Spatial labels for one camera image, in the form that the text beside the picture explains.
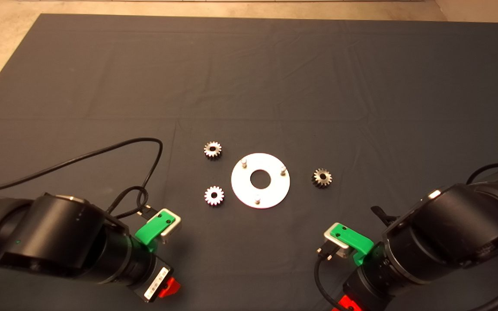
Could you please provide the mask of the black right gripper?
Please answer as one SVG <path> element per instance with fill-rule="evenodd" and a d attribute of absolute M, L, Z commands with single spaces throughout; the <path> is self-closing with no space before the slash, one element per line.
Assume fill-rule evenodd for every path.
<path fill-rule="evenodd" d="M 395 279 L 388 258 L 366 258 L 343 285 L 338 305 L 344 311 L 384 311 L 394 297 Z"/>

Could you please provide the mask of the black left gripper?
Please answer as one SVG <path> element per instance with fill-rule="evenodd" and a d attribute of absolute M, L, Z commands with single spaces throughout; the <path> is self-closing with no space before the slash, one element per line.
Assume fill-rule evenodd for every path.
<path fill-rule="evenodd" d="M 174 295 L 181 288 L 181 284 L 172 277 L 174 272 L 172 266 L 152 255 L 140 281 L 133 285 L 133 292 L 146 303 L 154 302 L 157 297 Z"/>

